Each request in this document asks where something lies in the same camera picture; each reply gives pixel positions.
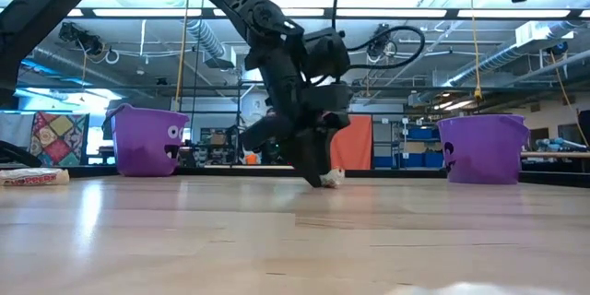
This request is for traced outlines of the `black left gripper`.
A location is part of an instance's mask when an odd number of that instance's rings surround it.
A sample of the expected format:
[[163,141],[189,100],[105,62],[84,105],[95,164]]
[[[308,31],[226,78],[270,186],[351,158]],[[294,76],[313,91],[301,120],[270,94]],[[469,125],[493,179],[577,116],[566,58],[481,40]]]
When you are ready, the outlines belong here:
[[[275,138],[283,140],[281,154],[311,187],[318,187],[319,176],[333,169],[331,143],[338,131],[350,125],[349,105],[350,100],[304,103],[294,119],[276,113]],[[317,167],[313,156],[313,134]]]

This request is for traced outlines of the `white Whoppers candy pack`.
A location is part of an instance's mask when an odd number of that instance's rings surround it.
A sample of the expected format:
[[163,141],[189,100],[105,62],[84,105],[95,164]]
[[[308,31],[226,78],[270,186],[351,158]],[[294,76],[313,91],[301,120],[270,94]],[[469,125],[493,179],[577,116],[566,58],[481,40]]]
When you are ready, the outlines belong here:
[[345,171],[341,168],[334,168],[328,173],[321,175],[321,185],[323,188],[330,188],[336,189],[340,184],[343,183],[345,176]]
[[44,186],[69,184],[67,170],[31,168],[0,171],[0,185],[3,186]]

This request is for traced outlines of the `orange cloth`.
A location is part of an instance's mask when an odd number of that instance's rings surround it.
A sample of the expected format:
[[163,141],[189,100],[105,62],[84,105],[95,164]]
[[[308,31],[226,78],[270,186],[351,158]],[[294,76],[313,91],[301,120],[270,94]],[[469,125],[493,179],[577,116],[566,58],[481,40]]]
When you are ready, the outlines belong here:
[[331,142],[333,169],[366,171],[372,165],[372,118],[350,115],[350,125],[339,130]]

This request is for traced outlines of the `black ceiling device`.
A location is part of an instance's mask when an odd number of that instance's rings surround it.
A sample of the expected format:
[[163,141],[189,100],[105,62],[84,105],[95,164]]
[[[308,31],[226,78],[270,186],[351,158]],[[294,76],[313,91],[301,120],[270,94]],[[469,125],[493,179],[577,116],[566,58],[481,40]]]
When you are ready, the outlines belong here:
[[98,56],[105,50],[105,46],[98,35],[90,34],[74,22],[63,22],[58,37],[61,41],[76,44],[86,55]]
[[391,39],[392,32],[386,32],[390,29],[389,24],[379,24],[373,34],[373,40],[367,46],[367,55],[373,60],[378,61],[397,53],[397,46]]

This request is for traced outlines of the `purple bucket with black print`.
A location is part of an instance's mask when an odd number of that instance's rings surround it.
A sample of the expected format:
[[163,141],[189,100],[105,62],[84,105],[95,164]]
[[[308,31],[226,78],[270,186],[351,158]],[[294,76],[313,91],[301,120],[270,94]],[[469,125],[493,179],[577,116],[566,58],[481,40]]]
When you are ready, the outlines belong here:
[[483,114],[437,123],[444,167],[451,183],[516,184],[529,138],[525,117]]

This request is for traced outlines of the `purple bucket with white eyes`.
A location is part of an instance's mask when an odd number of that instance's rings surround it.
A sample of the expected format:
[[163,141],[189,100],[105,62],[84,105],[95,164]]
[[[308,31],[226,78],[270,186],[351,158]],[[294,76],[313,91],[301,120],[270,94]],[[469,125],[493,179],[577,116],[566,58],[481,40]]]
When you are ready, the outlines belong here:
[[117,171],[126,177],[168,177],[178,166],[186,114],[121,104],[106,112]]

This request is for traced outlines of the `wooden background table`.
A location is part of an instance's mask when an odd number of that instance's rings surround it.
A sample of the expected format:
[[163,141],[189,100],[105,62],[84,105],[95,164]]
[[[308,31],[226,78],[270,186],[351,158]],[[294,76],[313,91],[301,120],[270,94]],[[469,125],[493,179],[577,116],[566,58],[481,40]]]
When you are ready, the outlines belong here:
[[551,158],[551,159],[590,159],[590,152],[521,152],[522,158]]

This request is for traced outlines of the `blue rolls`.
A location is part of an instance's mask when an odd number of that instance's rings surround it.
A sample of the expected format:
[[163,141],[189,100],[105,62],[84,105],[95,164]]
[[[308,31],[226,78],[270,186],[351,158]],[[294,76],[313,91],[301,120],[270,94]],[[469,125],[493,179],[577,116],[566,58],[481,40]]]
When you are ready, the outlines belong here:
[[588,151],[588,146],[563,138],[544,138],[536,141],[538,151]]

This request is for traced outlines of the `colourful patchwork quilt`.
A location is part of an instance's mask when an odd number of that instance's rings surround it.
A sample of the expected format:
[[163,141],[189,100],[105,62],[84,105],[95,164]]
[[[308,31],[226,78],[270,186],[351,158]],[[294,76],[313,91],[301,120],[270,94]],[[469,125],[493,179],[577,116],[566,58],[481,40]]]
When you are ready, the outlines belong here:
[[79,166],[87,158],[89,115],[36,112],[29,153],[45,167]]

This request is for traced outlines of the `white ceiling unit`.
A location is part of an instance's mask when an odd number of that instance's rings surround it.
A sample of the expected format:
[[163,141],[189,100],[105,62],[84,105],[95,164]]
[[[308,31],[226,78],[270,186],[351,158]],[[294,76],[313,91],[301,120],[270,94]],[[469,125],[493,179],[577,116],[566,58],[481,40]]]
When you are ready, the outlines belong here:
[[515,45],[520,47],[531,41],[570,39],[576,26],[568,21],[528,21],[515,30]]

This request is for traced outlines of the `black monitor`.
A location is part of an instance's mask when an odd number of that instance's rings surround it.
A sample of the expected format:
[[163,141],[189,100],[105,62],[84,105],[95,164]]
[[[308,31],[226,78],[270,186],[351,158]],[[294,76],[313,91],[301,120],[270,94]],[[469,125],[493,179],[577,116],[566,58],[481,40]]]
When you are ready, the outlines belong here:
[[578,123],[584,135],[584,142],[590,147],[590,110],[578,113]]

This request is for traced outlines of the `grey cloth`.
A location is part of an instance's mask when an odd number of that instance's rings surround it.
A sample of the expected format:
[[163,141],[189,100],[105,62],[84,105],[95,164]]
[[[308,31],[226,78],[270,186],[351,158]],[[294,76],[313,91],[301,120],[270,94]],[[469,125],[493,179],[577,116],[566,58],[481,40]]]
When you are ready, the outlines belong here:
[[20,148],[28,148],[33,117],[33,114],[0,113],[0,140]]

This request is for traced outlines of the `silver spiral air duct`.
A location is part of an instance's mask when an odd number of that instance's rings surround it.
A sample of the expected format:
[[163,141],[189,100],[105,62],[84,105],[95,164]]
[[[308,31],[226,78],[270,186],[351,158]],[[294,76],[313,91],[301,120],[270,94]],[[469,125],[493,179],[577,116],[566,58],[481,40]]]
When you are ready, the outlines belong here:
[[221,42],[204,20],[189,19],[186,31],[210,57],[219,58],[225,54]]

